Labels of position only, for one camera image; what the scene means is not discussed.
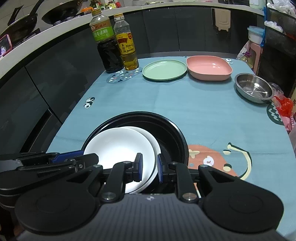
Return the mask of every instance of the stainless steel bowl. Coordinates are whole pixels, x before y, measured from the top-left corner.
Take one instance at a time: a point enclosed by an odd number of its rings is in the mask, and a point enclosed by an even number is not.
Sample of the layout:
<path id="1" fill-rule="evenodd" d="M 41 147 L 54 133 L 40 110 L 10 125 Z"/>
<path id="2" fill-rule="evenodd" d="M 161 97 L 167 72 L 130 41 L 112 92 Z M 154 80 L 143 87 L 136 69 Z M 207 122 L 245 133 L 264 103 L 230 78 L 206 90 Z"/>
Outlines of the stainless steel bowl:
<path id="1" fill-rule="evenodd" d="M 235 76 L 235 84 L 237 91 L 244 98 L 254 103 L 267 103 L 274 96 L 274 92 L 270 84 L 266 80 L 254 74 L 238 74 Z"/>

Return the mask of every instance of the table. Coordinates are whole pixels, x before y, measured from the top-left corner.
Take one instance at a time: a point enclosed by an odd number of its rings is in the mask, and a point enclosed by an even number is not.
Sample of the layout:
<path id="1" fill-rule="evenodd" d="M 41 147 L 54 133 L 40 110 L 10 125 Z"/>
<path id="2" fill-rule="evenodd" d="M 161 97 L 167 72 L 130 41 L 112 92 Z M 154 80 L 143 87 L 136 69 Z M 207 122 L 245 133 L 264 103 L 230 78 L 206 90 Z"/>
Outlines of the table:
<path id="1" fill-rule="evenodd" d="M 139 59 L 139 71 L 160 59 L 186 63 L 185 56 L 144 58 Z M 236 93 L 234 77 L 252 70 L 242 61 L 231 61 L 231 77 L 221 82 L 198 81 L 188 73 L 174 81 L 155 82 L 138 73 L 111 84 L 112 75 L 104 72 L 70 113 L 48 152 L 79 150 L 89 134 L 113 116 L 130 111 L 158 113 L 184 134 L 190 168 L 205 161 L 278 195 L 285 208 L 278 231 L 294 240 L 296 161 L 292 145 L 271 104 L 255 105 Z"/>

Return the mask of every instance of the frying pan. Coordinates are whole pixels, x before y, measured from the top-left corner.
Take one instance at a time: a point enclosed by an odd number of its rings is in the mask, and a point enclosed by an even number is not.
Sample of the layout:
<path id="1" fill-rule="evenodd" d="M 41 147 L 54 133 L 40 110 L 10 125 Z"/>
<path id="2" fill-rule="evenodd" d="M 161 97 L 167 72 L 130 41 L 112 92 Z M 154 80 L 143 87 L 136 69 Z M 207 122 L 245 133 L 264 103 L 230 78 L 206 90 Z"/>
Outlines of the frying pan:
<path id="1" fill-rule="evenodd" d="M 15 46 L 17 43 L 22 42 L 26 37 L 28 37 L 37 24 L 36 12 L 43 1 L 44 0 L 39 0 L 28 15 L 16 21 L 15 18 L 21 10 L 22 6 L 15 8 L 7 24 L 8 27 L 1 33 L 0 38 L 8 34 L 11 40 L 11 44 Z"/>
<path id="2" fill-rule="evenodd" d="M 72 0 L 69 2 L 61 3 L 59 6 L 47 12 L 42 20 L 53 25 L 57 21 L 63 21 L 68 17 L 75 16 L 81 9 L 83 0 Z"/>

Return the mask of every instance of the pink bowl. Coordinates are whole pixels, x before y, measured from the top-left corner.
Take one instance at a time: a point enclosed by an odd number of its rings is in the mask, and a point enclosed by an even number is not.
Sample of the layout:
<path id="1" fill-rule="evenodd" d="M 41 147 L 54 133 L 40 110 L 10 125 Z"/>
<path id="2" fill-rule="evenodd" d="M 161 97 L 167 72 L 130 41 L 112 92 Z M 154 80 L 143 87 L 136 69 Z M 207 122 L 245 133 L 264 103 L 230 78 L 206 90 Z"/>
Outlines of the pink bowl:
<path id="1" fill-rule="evenodd" d="M 189 73 L 198 80 L 226 80 L 232 68 L 222 58 L 208 55 L 197 55 L 187 58 Z"/>

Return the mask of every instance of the green plate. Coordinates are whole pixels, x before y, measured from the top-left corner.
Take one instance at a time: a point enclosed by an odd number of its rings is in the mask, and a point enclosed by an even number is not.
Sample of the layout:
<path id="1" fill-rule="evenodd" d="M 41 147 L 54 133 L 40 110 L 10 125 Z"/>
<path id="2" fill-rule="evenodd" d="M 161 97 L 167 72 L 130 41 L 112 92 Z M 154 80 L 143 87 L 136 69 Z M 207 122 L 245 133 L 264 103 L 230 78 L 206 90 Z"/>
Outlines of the green plate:
<path id="1" fill-rule="evenodd" d="M 143 68 L 143 76 L 151 80 L 173 80 L 187 70 L 186 64 L 173 59 L 158 60 Z"/>

